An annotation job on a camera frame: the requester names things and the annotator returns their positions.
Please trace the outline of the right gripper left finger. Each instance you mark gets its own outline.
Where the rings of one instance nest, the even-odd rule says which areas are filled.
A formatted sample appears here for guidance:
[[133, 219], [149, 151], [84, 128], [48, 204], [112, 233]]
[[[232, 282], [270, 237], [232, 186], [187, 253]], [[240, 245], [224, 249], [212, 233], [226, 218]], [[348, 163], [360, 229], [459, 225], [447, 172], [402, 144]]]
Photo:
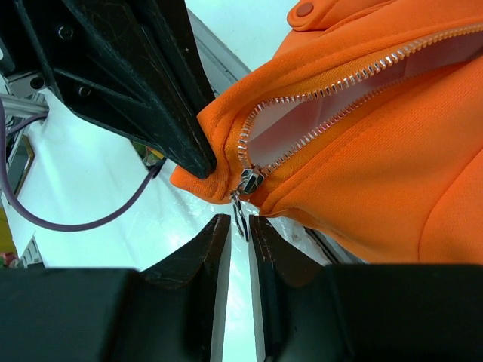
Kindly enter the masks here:
[[231, 220], [217, 214], [144, 271], [6, 268], [3, 361], [219, 361]]

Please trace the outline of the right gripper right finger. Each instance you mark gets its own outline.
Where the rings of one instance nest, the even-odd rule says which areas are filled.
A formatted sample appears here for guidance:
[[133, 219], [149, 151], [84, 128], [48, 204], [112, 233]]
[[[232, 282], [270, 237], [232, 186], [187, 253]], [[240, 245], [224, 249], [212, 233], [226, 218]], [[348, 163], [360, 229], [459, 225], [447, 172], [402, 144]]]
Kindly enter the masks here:
[[258, 361], [480, 361], [480, 265], [320, 265], [249, 219]]

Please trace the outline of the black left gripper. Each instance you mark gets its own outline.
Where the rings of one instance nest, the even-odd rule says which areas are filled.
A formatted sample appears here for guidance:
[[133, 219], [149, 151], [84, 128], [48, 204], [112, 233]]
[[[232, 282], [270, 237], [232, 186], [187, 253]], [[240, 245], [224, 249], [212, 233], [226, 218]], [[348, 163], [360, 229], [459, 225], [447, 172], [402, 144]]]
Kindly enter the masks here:
[[215, 170], [197, 119], [214, 93], [182, 1], [2, 1], [1, 77], [199, 179]]

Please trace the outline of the orange zip jacket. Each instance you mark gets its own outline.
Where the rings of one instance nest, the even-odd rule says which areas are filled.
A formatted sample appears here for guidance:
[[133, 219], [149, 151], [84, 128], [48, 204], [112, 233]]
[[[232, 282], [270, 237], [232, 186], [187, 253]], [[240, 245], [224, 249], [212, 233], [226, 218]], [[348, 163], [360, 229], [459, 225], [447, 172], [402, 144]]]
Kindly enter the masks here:
[[246, 201], [367, 262], [482, 261], [482, 3], [300, 1], [275, 56], [206, 106], [174, 186]]

